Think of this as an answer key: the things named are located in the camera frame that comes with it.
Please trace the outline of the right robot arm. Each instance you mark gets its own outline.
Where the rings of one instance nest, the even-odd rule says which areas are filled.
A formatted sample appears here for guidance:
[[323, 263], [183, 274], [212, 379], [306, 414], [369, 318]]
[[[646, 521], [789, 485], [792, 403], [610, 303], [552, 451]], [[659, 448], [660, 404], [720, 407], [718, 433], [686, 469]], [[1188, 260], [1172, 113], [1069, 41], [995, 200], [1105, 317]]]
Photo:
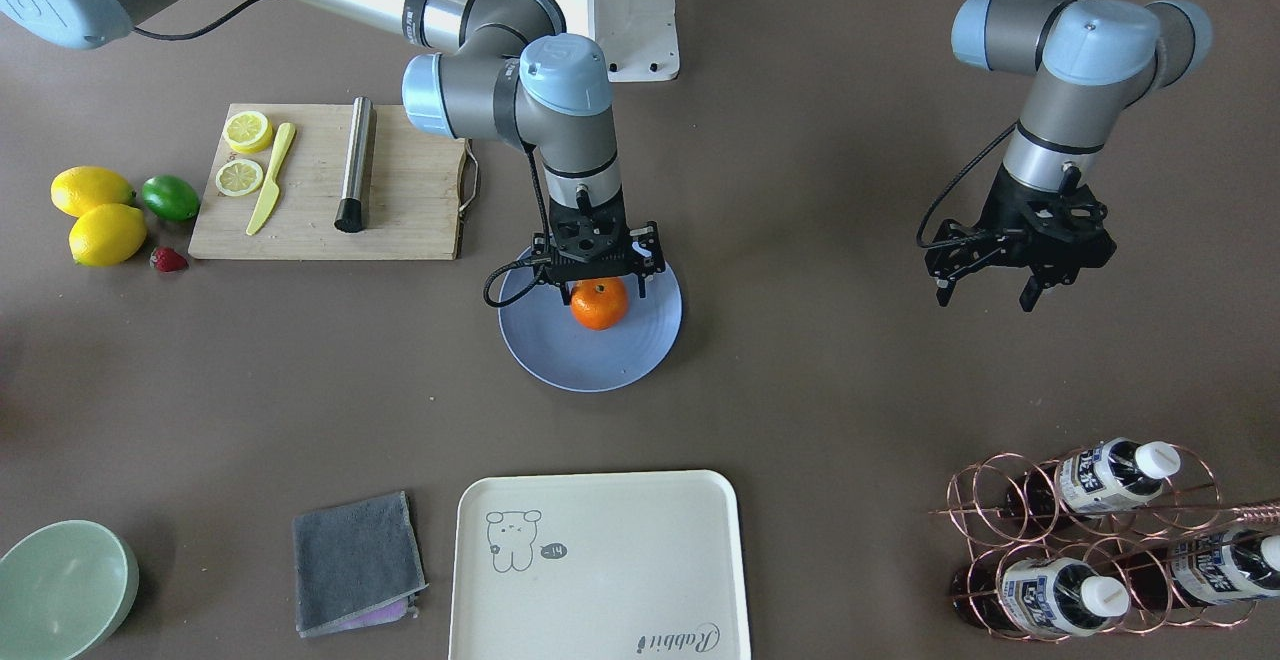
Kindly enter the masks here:
[[[4, 17], [63, 49], [101, 49], [180, 0], [3, 0]], [[419, 54], [401, 84], [417, 130], [524, 151], [540, 230], [524, 267], [562, 295], [595, 278], [666, 272], [657, 223], [628, 223], [611, 63], [573, 35], [557, 0], [276, 0], [324, 10], [339, 28], [399, 35]]]

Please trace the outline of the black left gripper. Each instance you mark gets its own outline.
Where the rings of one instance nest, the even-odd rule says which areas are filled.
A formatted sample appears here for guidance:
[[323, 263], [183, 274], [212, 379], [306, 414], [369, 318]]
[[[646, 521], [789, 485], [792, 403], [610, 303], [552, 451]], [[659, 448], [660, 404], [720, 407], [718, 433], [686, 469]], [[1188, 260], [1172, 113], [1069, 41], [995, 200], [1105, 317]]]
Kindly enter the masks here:
[[1070, 285], [1080, 269], [1101, 269], [1116, 244], [1105, 228], [1107, 206], [1094, 198], [1075, 165], [1059, 171], [1065, 191], [1038, 191], [997, 171], [974, 226], [946, 221], [925, 251], [925, 269], [936, 278], [937, 301], [948, 306], [956, 281], [987, 265], [1032, 269], [1019, 295], [1030, 313], [1047, 288]]

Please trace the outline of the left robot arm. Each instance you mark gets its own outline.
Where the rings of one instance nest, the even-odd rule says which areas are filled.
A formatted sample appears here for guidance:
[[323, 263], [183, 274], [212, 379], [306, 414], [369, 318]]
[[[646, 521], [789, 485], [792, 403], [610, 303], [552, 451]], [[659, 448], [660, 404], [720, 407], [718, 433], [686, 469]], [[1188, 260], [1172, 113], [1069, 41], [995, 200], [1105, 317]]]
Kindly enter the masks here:
[[957, 281], [986, 267], [1028, 269], [1020, 304], [1071, 285], [1115, 253], [1106, 205], [1087, 185], [1125, 107], [1201, 67], [1213, 31], [1194, 3], [1160, 0], [966, 0], [951, 32], [955, 58], [1030, 75], [980, 217], [947, 219], [920, 240], [946, 306]]

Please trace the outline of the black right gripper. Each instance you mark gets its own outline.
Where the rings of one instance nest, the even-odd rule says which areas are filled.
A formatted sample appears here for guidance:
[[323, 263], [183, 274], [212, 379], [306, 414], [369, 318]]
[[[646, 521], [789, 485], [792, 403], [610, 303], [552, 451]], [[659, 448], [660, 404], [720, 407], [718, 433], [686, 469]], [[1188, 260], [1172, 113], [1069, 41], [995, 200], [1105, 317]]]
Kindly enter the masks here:
[[571, 304], [573, 281], [627, 274], [634, 274], [636, 294], [645, 299], [652, 274], [667, 269], [657, 224], [632, 232], [621, 192], [598, 206], [553, 200], [549, 232], [535, 233], [531, 263], [540, 269], [541, 281], [557, 288], [563, 306]]

